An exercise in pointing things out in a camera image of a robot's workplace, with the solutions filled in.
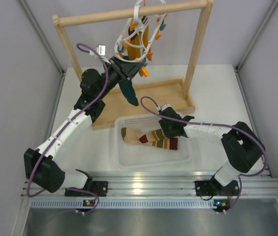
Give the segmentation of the teal sock with reindeer patch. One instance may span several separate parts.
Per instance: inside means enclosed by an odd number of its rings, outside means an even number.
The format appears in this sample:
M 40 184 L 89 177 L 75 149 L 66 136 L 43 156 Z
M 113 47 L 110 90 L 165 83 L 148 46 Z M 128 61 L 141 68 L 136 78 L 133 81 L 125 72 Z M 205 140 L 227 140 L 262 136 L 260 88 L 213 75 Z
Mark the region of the teal sock with reindeer patch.
M 119 83 L 119 88 L 123 94 L 123 96 L 126 98 L 128 103 L 130 103 L 133 106 L 138 106 L 139 102 L 136 97 L 136 92 L 133 88 L 132 81 L 124 81 Z

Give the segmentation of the white plastic clip hanger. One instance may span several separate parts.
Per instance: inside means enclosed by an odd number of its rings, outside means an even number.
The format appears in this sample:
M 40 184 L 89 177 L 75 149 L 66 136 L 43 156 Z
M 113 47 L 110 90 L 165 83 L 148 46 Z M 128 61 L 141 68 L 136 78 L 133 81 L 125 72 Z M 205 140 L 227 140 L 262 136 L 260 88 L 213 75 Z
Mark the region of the white plastic clip hanger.
M 139 16 L 136 12 L 127 20 L 115 43 L 115 56 L 124 62 L 152 61 L 152 43 L 162 36 L 161 31 L 166 27 L 167 16 L 167 13 Z

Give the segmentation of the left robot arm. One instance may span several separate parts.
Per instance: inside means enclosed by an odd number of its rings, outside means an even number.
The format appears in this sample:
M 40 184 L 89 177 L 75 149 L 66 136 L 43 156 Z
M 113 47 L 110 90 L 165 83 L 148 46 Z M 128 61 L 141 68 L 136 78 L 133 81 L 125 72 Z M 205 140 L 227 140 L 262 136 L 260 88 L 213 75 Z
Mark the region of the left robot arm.
M 44 191 L 54 193 L 59 189 L 76 188 L 82 195 L 93 189 L 92 177 L 84 171 L 64 171 L 60 164 L 74 141 L 89 128 L 102 113 L 104 97 L 119 85 L 127 101 L 139 104 L 132 79 L 144 67 L 142 62 L 122 61 L 112 57 L 103 63 L 104 72 L 87 69 L 82 73 L 82 93 L 63 124 L 36 149 L 24 153 L 26 177 Z

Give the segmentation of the striped sock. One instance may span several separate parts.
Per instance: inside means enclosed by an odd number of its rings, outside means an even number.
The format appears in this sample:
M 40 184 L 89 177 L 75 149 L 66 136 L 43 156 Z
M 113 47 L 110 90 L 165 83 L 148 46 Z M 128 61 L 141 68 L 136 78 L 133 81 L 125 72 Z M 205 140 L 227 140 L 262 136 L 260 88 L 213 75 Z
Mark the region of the striped sock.
M 159 141 L 151 141 L 149 145 L 156 148 L 163 148 L 168 150 L 178 150 L 178 139 L 170 138 Z
M 168 139 L 162 129 L 142 133 L 139 129 L 122 128 L 121 136 L 125 143 L 131 145 L 148 145 L 151 141 Z

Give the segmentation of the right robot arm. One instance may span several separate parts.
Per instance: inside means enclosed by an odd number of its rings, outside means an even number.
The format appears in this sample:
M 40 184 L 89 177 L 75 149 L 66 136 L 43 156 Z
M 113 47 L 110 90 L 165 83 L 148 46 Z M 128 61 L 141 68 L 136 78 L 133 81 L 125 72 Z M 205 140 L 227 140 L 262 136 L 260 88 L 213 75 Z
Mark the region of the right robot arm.
M 245 122 L 251 126 L 247 110 L 244 105 L 222 106 L 206 110 L 204 108 L 195 111 L 193 114 L 196 121 L 199 122 L 216 122 L 234 125 L 238 121 Z M 151 170 L 157 172 L 183 172 L 193 173 L 196 179 L 209 179 L 221 166 L 227 161 L 227 156 L 223 148 L 209 141 L 196 138 L 183 138 L 193 149 L 191 159 L 184 163 L 166 164 L 154 167 Z M 243 190 L 241 198 L 261 199 L 267 198 L 265 183 L 266 178 L 261 176 L 244 177 L 241 176 Z

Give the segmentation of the orange clothes peg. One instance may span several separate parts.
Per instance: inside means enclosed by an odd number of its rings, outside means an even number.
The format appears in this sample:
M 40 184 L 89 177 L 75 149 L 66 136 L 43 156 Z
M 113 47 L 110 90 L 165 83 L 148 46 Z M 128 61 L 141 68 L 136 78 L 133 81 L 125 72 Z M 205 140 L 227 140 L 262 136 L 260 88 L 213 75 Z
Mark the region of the orange clothes peg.
M 149 72 L 148 70 L 146 69 L 145 66 L 143 66 L 140 70 L 139 70 L 139 75 L 141 77 L 148 77 L 149 76 Z

